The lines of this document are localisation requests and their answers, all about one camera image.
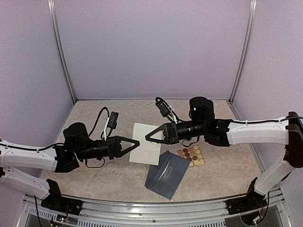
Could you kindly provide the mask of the beige lined letter paper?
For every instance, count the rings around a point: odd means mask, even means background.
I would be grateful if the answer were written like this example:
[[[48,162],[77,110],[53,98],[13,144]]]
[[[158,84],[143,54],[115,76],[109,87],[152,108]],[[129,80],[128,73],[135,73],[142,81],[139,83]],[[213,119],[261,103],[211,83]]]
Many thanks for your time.
[[[133,140],[138,140],[140,146],[130,152],[129,162],[159,165],[161,145],[156,142],[147,141],[145,136],[157,129],[158,126],[135,123],[133,127]]]

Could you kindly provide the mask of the blue paper envelope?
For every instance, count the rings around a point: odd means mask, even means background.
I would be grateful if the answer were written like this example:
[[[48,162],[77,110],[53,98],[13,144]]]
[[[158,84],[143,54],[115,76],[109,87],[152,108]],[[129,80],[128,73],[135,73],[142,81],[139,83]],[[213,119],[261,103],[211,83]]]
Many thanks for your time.
[[[166,151],[160,155],[159,165],[150,166],[145,187],[150,191],[172,200],[180,185],[190,161]]]

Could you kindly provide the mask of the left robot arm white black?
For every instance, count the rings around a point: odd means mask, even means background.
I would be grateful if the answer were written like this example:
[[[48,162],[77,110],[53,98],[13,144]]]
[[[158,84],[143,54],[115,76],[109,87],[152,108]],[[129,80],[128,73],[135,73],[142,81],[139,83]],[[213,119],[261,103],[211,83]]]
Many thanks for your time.
[[[88,159],[120,158],[139,147],[137,140],[113,136],[103,140],[89,138],[85,124],[73,123],[63,131],[64,143],[46,148],[21,146],[6,140],[0,142],[0,183],[14,187],[41,200],[47,200],[56,210],[66,206],[56,181],[40,179],[18,170],[29,167],[54,173],[69,173],[79,162]]]

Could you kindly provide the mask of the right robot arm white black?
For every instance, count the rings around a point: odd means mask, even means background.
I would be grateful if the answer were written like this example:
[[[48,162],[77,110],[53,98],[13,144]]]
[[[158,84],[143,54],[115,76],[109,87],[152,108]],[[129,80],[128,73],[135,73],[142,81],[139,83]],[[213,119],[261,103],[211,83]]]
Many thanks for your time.
[[[189,100],[189,121],[181,121],[160,97],[156,106],[163,117],[174,119],[145,136],[150,142],[173,145],[181,140],[204,137],[205,142],[218,147],[238,144],[274,143],[285,146],[285,154],[251,183],[242,206],[252,210],[277,183],[303,166],[303,123],[295,112],[277,119],[236,121],[216,119],[211,100],[197,96]]]

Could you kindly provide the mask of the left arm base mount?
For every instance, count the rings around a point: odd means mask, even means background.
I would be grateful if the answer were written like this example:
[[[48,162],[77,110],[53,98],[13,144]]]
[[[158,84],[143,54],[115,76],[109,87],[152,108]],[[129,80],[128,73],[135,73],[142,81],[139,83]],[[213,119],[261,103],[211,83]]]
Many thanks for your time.
[[[65,214],[80,215],[83,201],[62,196],[56,181],[46,179],[49,195],[41,201],[41,206]]]

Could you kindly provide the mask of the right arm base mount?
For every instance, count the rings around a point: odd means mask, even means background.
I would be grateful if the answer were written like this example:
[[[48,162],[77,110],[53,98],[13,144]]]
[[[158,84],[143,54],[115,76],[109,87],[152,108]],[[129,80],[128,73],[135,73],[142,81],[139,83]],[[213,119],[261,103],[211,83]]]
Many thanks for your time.
[[[243,213],[255,209],[259,209],[262,206],[267,206],[265,195],[261,195],[255,192],[255,178],[249,185],[248,191],[245,196],[238,197],[236,199],[229,199],[226,201],[229,215]]]

